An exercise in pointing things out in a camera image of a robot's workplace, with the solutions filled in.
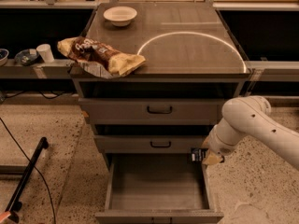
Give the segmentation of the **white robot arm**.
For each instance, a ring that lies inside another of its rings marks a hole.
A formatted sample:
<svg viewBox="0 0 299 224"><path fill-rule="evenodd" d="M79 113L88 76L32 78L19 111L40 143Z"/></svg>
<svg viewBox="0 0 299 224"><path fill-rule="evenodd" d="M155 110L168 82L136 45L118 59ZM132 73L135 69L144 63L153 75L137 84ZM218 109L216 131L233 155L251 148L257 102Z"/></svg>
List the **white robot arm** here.
<svg viewBox="0 0 299 224"><path fill-rule="evenodd" d="M234 152L238 143L250 135L278 154L292 167L299 169L299 133L269 117L271 105L262 96L228 100L221 109L222 119L215 125L204 144L207 147L203 164L214 165Z"/></svg>

